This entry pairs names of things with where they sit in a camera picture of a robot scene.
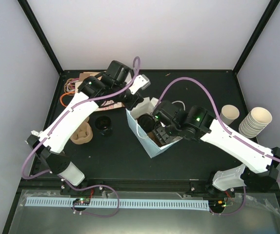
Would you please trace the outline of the single brown pulp cup carrier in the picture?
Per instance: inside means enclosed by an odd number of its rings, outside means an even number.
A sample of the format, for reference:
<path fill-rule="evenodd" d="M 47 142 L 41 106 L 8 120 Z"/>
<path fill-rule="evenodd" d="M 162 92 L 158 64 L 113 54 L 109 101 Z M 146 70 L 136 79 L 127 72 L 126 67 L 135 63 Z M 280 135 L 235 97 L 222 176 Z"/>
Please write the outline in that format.
<path fill-rule="evenodd" d="M 147 136 L 159 147 L 163 146 L 163 144 L 160 143 L 160 141 L 155 137 L 155 135 L 152 132 L 147 133 Z"/>

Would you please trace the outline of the light blue paper bag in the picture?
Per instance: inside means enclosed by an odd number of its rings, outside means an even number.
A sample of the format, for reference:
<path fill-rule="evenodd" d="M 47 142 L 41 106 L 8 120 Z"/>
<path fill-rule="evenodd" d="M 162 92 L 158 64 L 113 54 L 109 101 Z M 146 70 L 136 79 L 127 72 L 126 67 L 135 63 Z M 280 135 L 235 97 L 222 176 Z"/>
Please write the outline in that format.
<path fill-rule="evenodd" d="M 146 97 L 131 111 L 126 111 L 129 128 L 135 134 L 150 158 L 163 153 L 181 140 L 179 136 L 169 136 L 162 124 L 152 116 L 157 104 L 156 98 Z"/>

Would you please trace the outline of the black lid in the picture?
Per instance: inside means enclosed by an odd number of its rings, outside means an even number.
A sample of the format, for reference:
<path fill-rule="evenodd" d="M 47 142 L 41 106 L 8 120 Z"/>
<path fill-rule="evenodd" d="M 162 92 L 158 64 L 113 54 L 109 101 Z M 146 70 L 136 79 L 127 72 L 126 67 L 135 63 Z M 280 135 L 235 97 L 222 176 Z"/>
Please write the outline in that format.
<path fill-rule="evenodd" d="M 138 117 L 138 125 L 146 132 L 149 133 L 154 129 L 155 120 L 149 114 L 144 114 Z"/>

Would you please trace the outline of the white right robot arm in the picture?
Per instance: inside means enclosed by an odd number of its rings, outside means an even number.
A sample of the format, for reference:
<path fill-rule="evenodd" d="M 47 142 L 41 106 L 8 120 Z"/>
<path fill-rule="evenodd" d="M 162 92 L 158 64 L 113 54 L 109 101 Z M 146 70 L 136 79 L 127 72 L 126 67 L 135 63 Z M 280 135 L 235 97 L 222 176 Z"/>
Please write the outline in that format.
<path fill-rule="evenodd" d="M 245 138 L 198 106 L 187 112 L 169 101 L 162 101 L 152 114 L 169 136 L 212 144 L 241 162 L 238 167 L 211 174 L 205 185 L 210 196 L 244 186 L 267 192 L 277 182 L 279 171 L 275 159 L 280 159 L 279 147 L 266 148 Z"/>

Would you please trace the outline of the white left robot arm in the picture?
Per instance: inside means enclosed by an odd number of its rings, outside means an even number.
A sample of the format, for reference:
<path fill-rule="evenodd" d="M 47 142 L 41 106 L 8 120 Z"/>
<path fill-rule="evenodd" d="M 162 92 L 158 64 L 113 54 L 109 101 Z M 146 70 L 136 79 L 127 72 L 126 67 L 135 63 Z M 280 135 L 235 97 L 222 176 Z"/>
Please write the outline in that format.
<path fill-rule="evenodd" d="M 33 150 L 29 156 L 37 155 L 49 172 L 68 181 L 77 194 L 86 193 L 89 183 L 63 153 L 64 147 L 71 135 L 106 101 L 121 102 L 127 110 L 143 102 L 138 91 L 149 86 L 150 81 L 139 76 L 139 70 L 139 57 L 134 58 L 132 68 L 114 60 L 106 71 L 85 78 L 58 118 L 41 133 L 30 135 L 27 143 Z"/>

